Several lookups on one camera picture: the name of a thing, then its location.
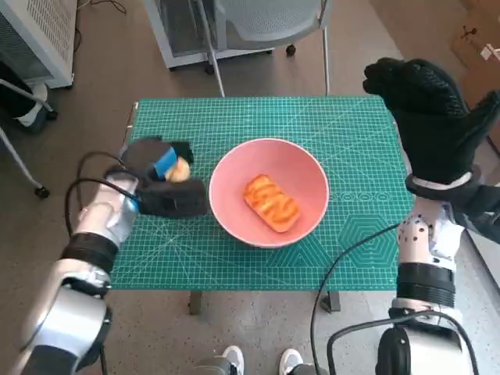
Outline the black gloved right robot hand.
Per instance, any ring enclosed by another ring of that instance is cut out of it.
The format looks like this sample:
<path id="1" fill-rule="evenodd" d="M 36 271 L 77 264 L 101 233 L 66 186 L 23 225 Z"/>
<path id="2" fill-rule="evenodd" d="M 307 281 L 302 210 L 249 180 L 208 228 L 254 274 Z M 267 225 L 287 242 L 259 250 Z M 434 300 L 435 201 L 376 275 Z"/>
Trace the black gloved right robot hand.
<path id="1" fill-rule="evenodd" d="M 364 69 L 398 127 L 414 177 L 450 185 L 470 172 L 475 151 L 499 120 L 499 92 L 470 109 L 443 69 L 424 59 L 381 58 Z"/>

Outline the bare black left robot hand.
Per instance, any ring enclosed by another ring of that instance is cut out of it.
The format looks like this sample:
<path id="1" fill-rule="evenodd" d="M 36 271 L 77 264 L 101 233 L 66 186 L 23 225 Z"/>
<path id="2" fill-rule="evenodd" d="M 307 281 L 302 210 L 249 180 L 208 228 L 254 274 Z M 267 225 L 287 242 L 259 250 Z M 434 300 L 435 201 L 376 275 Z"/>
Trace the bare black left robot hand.
<path id="1" fill-rule="evenodd" d="M 138 138 L 125 146 L 120 160 L 128 169 L 147 180 L 166 180 L 170 170 L 183 159 L 189 166 L 194 154 L 188 141 L 165 141 L 161 136 Z"/>

